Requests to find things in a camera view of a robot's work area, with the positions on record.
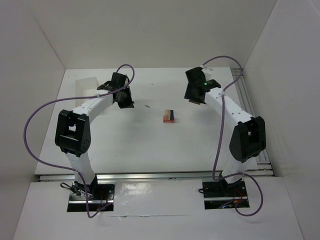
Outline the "brown balloon wood block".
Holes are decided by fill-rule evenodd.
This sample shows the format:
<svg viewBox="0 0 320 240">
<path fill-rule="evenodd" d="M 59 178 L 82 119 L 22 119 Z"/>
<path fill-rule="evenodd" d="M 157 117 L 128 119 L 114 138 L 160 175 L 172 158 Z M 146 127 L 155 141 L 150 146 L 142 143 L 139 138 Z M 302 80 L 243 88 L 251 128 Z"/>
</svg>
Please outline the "brown balloon wood block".
<svg viewBox="0 0 320 240">
<path fill-rule="evenodd" d="M 200 104 L 201 104 L 201 102 L 198 101 L 197 99 L 189 99 L 188 101 L 189 101 L 190 103 L 197 104 L 197 105 L 200 105 Z"/>
</svg>

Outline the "red arch wood block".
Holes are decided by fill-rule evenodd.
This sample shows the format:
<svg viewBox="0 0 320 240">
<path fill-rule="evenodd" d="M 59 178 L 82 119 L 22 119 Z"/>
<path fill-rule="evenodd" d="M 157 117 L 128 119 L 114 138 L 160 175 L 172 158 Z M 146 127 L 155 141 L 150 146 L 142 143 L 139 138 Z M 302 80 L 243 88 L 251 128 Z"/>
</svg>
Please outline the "red arch wood block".
<svg viewBox="0 0 320 240">
<path fill-rule="evenodd" d="M 174 123 L 175 122 L 175 117 L 170 117 L 170 118 L 166 118 L 166 116 L 163 116 L 163 122 L 164 123 Z"/>
</svg>

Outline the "natural long wood block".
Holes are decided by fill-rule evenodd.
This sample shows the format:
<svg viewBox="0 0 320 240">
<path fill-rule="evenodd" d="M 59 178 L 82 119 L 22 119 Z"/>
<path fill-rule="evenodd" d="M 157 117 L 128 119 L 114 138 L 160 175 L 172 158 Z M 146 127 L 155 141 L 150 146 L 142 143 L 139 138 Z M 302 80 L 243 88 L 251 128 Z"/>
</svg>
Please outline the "natural long wood block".
<svg viewBox="0 0 320 240">
<path fill-rule="evenodd" d="M 170 109 L 167 110 L 167 119 L 168 120 L 171 119 L 171 110 Z"/>
</svg>

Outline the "white perforated plastic box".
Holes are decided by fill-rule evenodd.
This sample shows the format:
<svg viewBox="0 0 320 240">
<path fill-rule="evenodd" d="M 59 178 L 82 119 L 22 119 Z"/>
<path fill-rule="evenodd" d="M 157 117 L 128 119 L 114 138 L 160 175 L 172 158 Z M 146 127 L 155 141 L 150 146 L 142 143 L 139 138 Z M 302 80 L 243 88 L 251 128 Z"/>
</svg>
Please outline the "white perforated plastic box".
<svg viewBox="0 0 320 240">
<path fill-rule="evenodd" d="M 75 81 L 75 96 L 93 96 L 96 93 L 98 86 L 99 82 L 96 77 L 78 79 Z"/>
</svg>

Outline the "blue wood block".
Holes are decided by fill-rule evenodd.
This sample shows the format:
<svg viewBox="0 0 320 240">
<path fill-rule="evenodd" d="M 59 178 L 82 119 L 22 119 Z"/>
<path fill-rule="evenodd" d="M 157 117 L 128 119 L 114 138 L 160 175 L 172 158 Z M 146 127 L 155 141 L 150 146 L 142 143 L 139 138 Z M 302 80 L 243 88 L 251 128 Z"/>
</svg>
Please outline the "blue wood block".
<svg viewBox="0 0 320 240">
<path fill-rule="evenodd" d="M 173 120 L 174 119 L 174 110 L 171 109 L 170 110 L 170 120 Z"/>
</svg>

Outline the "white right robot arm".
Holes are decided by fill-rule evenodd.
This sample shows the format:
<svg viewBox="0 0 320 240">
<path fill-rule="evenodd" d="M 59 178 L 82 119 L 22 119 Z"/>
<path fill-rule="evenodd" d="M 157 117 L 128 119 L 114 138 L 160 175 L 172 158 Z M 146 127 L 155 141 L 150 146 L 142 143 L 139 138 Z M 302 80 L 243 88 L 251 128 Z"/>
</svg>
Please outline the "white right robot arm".
<svg viewBox="0 0 320 240">
<path fill-rule="evenodd" d="M 266 149 L 266 126 L 262 117 L 254 117 L 235 103 L 222 86 L 212 78 L 213 71 L 201 66 L 185 72 L 187 87 L 184 98 L 195 104 L 206 104 L 221 116 L 221 130 L 227 124 L 229 161 L 218 177 L 219 186 L 228 190 L 239 184 L 252 159 Z"/>
</svg>

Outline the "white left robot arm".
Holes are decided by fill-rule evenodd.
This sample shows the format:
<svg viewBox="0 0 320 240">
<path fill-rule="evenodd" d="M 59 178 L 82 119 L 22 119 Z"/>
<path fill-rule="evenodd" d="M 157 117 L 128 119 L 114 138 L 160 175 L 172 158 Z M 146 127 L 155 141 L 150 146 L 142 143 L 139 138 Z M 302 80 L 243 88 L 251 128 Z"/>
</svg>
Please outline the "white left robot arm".
<svg viewBox="0 0 320 240">
<path fill-rule="evenodd" d="M 76 187 L 82 191 L 87 187 L 91 195 L 98 195 L 102 191 L 88 154 L 92 140 L 91 123 L 114 103 L 121 109 L 134 107 L 129 81 L 127 75 L 114 72 L 111 80 L 96 89 L 94 98 L 72 110 L 61 110 L 58 115 L 55 145 L 65 153 L 71 167 L 76 170 Z"/>
</svg>

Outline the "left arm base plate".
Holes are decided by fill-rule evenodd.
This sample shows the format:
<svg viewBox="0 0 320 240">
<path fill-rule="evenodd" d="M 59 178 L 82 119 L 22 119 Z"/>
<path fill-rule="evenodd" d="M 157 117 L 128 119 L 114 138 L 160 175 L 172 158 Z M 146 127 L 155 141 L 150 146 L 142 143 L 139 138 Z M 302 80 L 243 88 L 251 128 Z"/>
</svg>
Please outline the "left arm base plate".
<svg viewBox="0 0 320 240">
<path fill-rule="evenodd" d="M 86 194 L 85 191 L 78 188 L 73 182 L 68 185 L 64 182 L 60 184 L 62 188 L 70 190 L 68 198 L 67 212 L 77 213 L 86 212 Z M 88 209 L 90 212 L 96 212 L 98 209 L 103 208 L 102 212 L 114 211 L 114 197 L 115 197 L 115 184 L 105 183 L 99 184 L 98 193 L 88 193 Z"/>
</svg>

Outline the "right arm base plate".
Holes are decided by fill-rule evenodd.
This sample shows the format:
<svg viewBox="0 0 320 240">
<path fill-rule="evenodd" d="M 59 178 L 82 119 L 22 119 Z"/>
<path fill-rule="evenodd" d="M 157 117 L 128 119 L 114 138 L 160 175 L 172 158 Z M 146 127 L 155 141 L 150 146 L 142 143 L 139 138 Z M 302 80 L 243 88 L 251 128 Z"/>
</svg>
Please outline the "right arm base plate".
<svg viewBox="0 0 320 240">
<path fill-rule="evenodd" d="M 237 204 L 238 208 L 249 208 L 247 188 L 245 182 L 240 180 L 227 187 L 215 181 L 202 182 L 198 192 L 203 195 L 204 209 L 232 209 Z"/>
</svg>

